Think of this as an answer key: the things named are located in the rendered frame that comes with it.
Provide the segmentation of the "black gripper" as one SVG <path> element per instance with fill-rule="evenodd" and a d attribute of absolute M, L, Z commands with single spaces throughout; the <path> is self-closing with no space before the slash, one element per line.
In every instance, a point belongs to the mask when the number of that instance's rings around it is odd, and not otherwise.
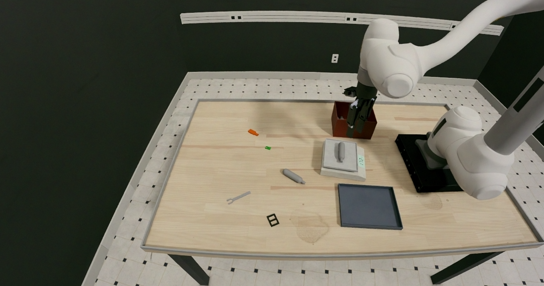
<path fill-rule="evenodd" d="M 354 130 L 359 133 L 362 132 L 365 121 L 367 121 L 366 118 L 370 116 L 374 102 L 377 99 L 377 89 L 375 87 L 362 85 L 362 83 L 359 81 L 357 82 L 355 92 L 356 99 L 355 102 L 349 103 L 348 105 L 348 115 L 346 120 L 346 123 L 348 124 L 346 135 L 349 138 L 352 138 Z M 359 120 L 356 125 L 358 118 Z"/>

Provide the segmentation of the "grey table edge trim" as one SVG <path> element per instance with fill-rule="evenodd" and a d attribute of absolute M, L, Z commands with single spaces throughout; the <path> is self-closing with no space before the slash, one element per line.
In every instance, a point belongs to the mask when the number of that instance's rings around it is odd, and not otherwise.
<path fill-rule="evenodd" d="M 532 220 L 529 218 L 528 214 L 522 208 L 522 205 L 519 204 L 519 201 L 516 199 L 514 194 L 511 192 L 510 188 L 506 185 L 505 191 L 511 197 L 512 201 L 518 208 L 519 212 L 524 217 L 525 221 L 528 223 L 529 227 L 532 229 L 533 233 L 539 240 L 539 243 L 529 243 L 529 244 L 519 244 L 519 245 L 505 245 L 505 246 L 491 246 L 491 247 L 480 247 L 474 249 L 451 249 L 451 250 L 438 250 L 438 251 L 424 251 L 424 252 L 401 252 L 401 253 L 380 253 L 380 254 L 351 254 L 351 255 L 279 255 L 279 254 L 251 254 L 251 253 L 232 253 L 232 252 L 210 252 L 210 251 L 198 251 L 198 250 L 186 250 L 186 249 L 166 249 L 161 247 L 152 247 L 145 246 L 148 233 L 150 232 L 152 222 L 155 219 L 157 213 L 158 205 L 161 202 L 162 195 L 164 193 L 165 187 L 167 185 L 168 179 L 170 177 L 171 171 L 175 164 L 176 158 L 179 153 L 179 149 L 182 146 L 185 135 L 188 131 L 189 125 L 192 121 L 193 115 L 196 112 L 199 102 L 318 102 L 318 103 L 334 103 L 335 101 L 339 102 L 355 102 L 355 100 L 324 100 L 324 99 L 198 99 L 196 105 L 192 111 L 192 114 L 189 118 L 188 124 L 185 127 L 185 131 L 182 135 L 182 138 L 179 142 L 176 153 L 173 157 L 171 166 L 166 175 L 165 181 L 162 185 L 161 191 L 159 193 L 155 208 L 152 211 L 151 218 L 148 222 L 147 229 L 144 233 L 143 240 L 141 242 L 141 249 L 149 250 L 158 250 L 158 251 L 167 251 L 167 252 L 182 252 L 182 253 L 193 253 L 193 254 L 205 254 L 205 255 L 224 255 L 224 256 L 241 256 L 241 257 L 264 257 L 264 258 L 365 258 L 365 257 L 389 257 L 389 256 L 407 256 L 407 255 L 429 255 L 429 254 L 443 254 L 443 253 L 455 253 L 455 252 L 471 252 L 471 251 L 482 251 L 482 250 L 493 250 L 493 249 L 511 249 L 516 247 L 525 247 L 525 246 L 539 246 L 544 245 L 544 239 L 539 233 L 538 229 L 533 224 Z M 445 106 L 447 110 L 451 108 L 447 103 L 425 103 L 425 102 L 389 102 L 389 101 L 375 101 L 374 104 L 387 104 L 387 105 L 426 105 L 426 106 Z"/>

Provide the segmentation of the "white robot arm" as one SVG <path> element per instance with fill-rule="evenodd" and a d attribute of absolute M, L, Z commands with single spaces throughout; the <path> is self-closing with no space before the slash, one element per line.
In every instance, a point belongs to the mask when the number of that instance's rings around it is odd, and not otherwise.
<path fill-rule="evenodd" d="M 383 96 L 408 96 L 430 68 L 456 55 L 485 27 L 501 17 L 544 10 L 544 0 L 486 0 L 441 40 L 418 47 L 399 44 L 398 25 L 376 19 L 362 41 L 357 80 Z M 367 65 L 367 67 L 366 67 Z M 544 66 L 487 133 L 469 107 L 448 110 L 427 140 L 416 139 L 429 170 L 450 169 L 468 195 L 488 200 L 502 194 L 518 148 L 544 122 Z"/>

